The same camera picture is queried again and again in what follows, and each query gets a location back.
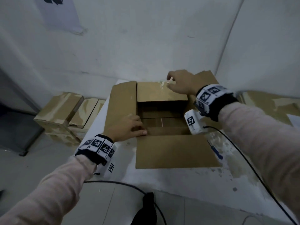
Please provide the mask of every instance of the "gray floor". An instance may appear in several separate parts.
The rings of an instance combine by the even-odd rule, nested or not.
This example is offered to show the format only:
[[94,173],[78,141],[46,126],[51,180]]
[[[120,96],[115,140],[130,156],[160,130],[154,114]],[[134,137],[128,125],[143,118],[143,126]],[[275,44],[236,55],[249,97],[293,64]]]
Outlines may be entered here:
[[[45,134],[32,145],[25,157],[0,150],[0,190],[6,193],[0,201],[0,215],[26,197],[39,181],[59,165],[65,163],[73,148],[53,142]],[[236,209],[154,191],[155,201],[170,225],[285,224],[265,216],[251,215]],[[129,225],[142,207],[142,194],[126,186],[106,183],[88,183],[83,186],[80,201],[69,212],[62,224]],[[163,220],[157,211],[158,224]]]

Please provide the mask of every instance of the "long-sleeve shirt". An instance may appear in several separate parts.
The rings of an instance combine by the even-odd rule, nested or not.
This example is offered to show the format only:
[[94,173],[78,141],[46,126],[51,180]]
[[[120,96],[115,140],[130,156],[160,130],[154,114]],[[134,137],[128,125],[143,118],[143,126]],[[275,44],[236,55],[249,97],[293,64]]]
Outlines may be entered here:
[[[300,218],[300,132],[238,102],[219,113],[225,133],[260,170],[267,185]],[[0,224],[57,225],[78,202],[96,164],[84,155],[47,175],[37,189],[0,218]]]

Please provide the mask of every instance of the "white table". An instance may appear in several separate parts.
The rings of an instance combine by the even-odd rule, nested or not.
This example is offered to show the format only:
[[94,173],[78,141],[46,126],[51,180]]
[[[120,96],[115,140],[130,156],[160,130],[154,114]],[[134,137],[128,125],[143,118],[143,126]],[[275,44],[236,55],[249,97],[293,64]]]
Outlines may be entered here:
[[[118,80],[116,84],[126,82]],[[109,97],[87,132],[84,140],[102,133]],[[222,153],[222,168],[135,169],[136,139],[117,143],[113,159],[112,181],[122,181],[184,197],[263,214],[289,222],[272,200],[239,152],[221,134],[207,134],[208,140]],[[295,216],[283,205],[288,213]]]

